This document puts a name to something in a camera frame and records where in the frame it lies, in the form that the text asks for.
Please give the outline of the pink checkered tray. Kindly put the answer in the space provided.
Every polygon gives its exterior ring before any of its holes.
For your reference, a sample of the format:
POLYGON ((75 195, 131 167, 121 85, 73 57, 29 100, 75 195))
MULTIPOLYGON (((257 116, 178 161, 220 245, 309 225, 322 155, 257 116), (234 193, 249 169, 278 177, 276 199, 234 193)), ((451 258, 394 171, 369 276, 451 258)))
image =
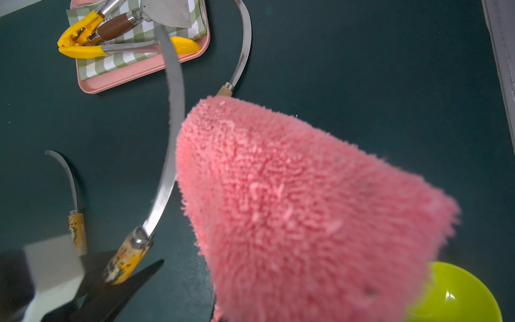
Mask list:
MULTIPOLYGON (((139 9, 141 1, 124 1, 107 19, 122 13, 139 9)), ((71 9, 67 10, 68 22, 76 24, 90 12, 99 9, 103 1, 71 1, 71 9)), ((205 1, 188 1, 191 28, 169 28, 170 36, 180 36, 194 40, 200 51, 193 54, 181 55, 180 62, 194 60, 207 50, 211 35, 207 19, 205 1)), ((153 22, 143 21, 126 34, 108 41, 107 44, 123 44, 129 42, 146 42, 155 40, 153 22)), ((107 89, 128 83, 140 77, 164 69, 162 55, 157 53, 120 53, 106 57, 76 60, 79 87, 88 94, 97 94, 107 89)))

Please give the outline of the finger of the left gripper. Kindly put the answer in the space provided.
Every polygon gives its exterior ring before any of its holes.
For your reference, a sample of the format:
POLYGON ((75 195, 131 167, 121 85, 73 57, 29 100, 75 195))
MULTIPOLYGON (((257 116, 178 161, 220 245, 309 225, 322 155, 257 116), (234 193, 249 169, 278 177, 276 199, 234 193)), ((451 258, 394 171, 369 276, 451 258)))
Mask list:
POLYGON ((164 260, 158 260, 121 284, 95 285, 80 309, 69 317, 69 321, 115 321, 137 292, 163 265, 164 260))

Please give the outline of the lime green bowl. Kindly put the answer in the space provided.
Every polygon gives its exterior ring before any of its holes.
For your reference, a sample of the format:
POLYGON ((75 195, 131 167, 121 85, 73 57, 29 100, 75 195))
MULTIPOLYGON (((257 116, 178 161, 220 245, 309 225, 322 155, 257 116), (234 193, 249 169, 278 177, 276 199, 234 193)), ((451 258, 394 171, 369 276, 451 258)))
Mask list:
POLYGON ((431 263, 431 281, 406 321, 502 321, 500 307, 485 284, 445 262, 431 263))

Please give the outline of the yellow tipped metal tongs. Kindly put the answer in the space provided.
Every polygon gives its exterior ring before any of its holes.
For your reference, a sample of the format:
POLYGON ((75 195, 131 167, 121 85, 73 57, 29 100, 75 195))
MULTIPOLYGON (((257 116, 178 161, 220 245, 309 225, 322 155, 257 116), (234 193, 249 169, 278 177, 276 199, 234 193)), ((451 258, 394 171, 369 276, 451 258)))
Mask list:
POLYGON ((61 54, 74 59, 91 59, 113 54, 159 53, 160 42, 107 44, 134 29, 143 21, 158 27, 190 28, 188 1, 140 1, 139 8, 111 17, 122 1, 104 1, 99 9, 69 27, 58 40, 61 54))

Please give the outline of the small metal spatula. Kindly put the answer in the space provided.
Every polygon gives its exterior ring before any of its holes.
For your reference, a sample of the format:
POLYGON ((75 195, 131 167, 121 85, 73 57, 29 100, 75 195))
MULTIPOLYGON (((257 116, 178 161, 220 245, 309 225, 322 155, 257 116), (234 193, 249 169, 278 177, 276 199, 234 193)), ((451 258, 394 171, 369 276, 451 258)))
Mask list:
POLYGON ((107 15, 121 4, 122 1, 104 2, 98 11, 104 20, 87 37, 88 45, 113 40, 133 29, 143 20, 173 28, 190 28, 193 24, 188 1, 143 0, 139 2, 138 9, 107 19, 107 15))

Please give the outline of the pink rag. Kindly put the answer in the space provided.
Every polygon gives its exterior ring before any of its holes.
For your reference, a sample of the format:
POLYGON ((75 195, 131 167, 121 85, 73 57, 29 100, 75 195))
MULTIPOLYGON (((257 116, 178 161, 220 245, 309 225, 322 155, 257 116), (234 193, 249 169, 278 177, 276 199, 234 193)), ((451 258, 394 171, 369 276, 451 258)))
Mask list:
POLYGON ((402 321, 460 212, 424 178, 234 98, 190 111, 176 159, 216 321, 402 321))

